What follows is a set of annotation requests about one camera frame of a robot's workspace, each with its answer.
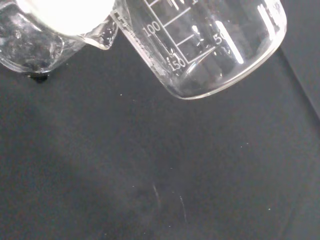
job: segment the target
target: black tabletop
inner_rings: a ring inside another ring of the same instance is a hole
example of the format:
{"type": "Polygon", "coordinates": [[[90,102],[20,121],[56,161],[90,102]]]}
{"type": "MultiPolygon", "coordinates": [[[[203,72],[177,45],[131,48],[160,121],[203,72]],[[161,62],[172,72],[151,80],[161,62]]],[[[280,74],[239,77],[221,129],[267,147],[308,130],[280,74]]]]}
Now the black tabletop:
{"type": "Polygon", "coordinates": [[[284,51],[193,101],[121,33],[42,84],[0,68],[0,239],[319,239],[320,124],[284,51]]]}

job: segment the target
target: printed number 50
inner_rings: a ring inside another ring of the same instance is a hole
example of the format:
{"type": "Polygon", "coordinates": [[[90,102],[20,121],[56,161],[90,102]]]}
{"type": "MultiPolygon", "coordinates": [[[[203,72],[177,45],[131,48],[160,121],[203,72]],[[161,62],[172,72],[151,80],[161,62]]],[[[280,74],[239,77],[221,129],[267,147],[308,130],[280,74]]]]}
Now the printed number 50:
{"type": "Polygon", "coordinates": [[[215,44],[220,45],[222,43],[222,39],[225,39],[222,33],[216,33],[213,35],[213,39],[215,40],[215,44]]]}

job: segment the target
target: measurement markings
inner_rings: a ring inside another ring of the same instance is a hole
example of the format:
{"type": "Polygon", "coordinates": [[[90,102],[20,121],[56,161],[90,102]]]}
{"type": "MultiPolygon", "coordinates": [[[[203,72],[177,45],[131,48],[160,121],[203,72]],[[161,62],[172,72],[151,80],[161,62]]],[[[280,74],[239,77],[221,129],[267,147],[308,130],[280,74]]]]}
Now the measurement markings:
{"type": "Polygon", "coordinates": [[[182,15],[186,14],[187,12],[189,12],[191,9],[191,7],[188,7],[186,10],[184,10],[183,12],[181,12],[179,15],[175,16],[173,19],[171,19],[170,21],[168,21],[166,24],[164,24],[163,26],[166,27],[169,24],[173,23],[175,20],[177,20],[178,18],[180,18],[182,15]]]}
{"type": "Polygon", "coordinates": [[[177,43],[177,46],[180,46],[181,44],[185,43],[186,41],[188,41],[189,39],[191,39],[194,36],[194,34],[188,36],[187,38],[183,39],[181,42],[177,43]]]}

